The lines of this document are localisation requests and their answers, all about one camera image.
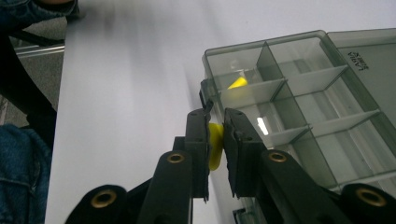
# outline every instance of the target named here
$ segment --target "white table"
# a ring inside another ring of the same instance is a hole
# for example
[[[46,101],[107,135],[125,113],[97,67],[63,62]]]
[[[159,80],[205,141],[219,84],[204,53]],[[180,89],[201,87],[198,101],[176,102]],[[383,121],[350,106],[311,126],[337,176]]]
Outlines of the white table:
[[[69,25],[46,223],[64,223],[89,190],[132,189],[184,136],[200,108],[206,49],[314,30],[396,27],[396,2],[80,0]],[[233,223],[225,162],[194,223]]]

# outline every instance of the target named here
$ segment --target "plastic storage box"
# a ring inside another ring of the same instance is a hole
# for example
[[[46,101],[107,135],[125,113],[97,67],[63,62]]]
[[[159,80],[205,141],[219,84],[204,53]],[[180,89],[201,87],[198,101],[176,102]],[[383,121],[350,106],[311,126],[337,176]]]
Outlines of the plastic storage box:
[[[396,29],[315,31],[209,49],[203,61],[203,101],[219,119],[244,112],[322,187],[360,182],[396,197]]]

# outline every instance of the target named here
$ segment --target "jeans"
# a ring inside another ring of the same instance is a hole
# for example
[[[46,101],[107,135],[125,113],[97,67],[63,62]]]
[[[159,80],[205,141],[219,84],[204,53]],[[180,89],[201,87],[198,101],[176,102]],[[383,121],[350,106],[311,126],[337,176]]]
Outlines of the jeans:
[[[77,1],[49,7],[36,0],[0,0],[0,33],[25,28],[30,24],[70,15]]]
[[[0,223],[44,223],[52,152],[32,129],[0,126]]]

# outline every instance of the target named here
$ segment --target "metal grommet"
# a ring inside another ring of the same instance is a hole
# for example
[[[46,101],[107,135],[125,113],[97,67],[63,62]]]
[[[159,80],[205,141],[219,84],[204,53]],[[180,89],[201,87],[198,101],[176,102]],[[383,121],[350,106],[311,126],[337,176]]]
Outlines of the metal grommet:
[[[382,195],[370,189],[357,189],[356,194],[358,195],[359,199],[372,206],[383,207],[387,204],[387,200],[385,200]]]
[[[272,152],[268,155],[271,161],[277,161],[277,162],[284,162],[286,161],[287,157],[285,157],[283,154],[279,152]]]
[[[178,153],[174,153],[168,156],[168,161],[171,163],[179,163],[184,161],[184,156]]]
[[[104,208],[116,201],[117,193],[112,189],[104,189],[98,192],[92,199],[91,205],[94,208]]]

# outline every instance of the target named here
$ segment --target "yellow object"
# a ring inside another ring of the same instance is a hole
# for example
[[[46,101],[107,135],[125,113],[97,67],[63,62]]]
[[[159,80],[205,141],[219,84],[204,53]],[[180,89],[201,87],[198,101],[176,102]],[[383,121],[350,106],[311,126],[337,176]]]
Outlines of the yellow object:
[[[209,157],[209,170],[214,171],[218,169],[221,161],[224,127],[221,124],[209,123],[209,131],[210,145],[212,146]]]
[[[239,77],[231,86],[228,87],[228,90],[237,88],[237,87],[242,87],[246,86],[248,84],[248,81],[244,77]]]

